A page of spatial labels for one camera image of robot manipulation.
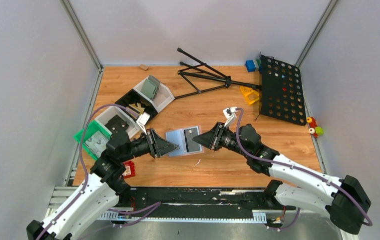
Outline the black VIP credit card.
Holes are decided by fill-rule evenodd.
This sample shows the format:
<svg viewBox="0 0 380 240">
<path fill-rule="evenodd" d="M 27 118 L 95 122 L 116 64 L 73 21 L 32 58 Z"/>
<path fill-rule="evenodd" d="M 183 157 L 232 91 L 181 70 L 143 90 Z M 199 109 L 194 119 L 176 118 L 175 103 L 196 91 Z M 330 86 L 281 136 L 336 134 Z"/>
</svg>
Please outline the black VIP credit card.
<svg viewBox="0 0 380 240">
<path fill-rule="evenodd" d="M 191 127 L 184 130 L 186 150 L 188 153 L 195 153 L 201 150 L 200 144 L 193 140 L 193 137 L 199 135 L 198 127 Z"/>
</svg>

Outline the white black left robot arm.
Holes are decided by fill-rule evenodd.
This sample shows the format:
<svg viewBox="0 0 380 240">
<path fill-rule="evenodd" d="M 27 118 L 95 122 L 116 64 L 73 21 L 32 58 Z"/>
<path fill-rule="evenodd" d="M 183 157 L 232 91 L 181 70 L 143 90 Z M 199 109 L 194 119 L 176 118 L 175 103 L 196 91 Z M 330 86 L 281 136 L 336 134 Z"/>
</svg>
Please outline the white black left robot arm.
<svg viewBox="0 0 380 240">
<path fill-rule="evenodd" d="M 106 149 L 95 161 L 83 183 L 55 211 L 42 221 L 33 220 L 26 233 L 30 240 L 75 240 L 104 212 L 120 202 L 131 189 L 125 181 L 124 162 L 149 154 L 160 158 L 179 149 L 149 128 L 130 140 L 126 131 L 113 133 Z"/>
</svg>

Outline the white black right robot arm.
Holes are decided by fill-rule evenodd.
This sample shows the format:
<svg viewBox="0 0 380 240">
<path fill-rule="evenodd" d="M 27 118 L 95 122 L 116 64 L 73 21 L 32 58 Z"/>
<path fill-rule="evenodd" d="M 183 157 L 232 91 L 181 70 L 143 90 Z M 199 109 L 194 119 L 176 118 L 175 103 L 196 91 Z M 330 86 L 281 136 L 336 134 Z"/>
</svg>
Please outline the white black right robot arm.
<svg viewBox="0 0 380 240">
<path fill-rule="evenodd" d="M 291 206 L 306 209 L 324 217 L 341 230 L 357 235 L 371 206 L 360 182 L 353 176 L 330 176 L 300 165 L 261 142 L 251 124 L 235 133 L 217 122 L 193 141 L 217 151 L 226 148 L 244 156 L 256 173 L 273 177 L 264 190 L 270 206 Z"/>
</svg>

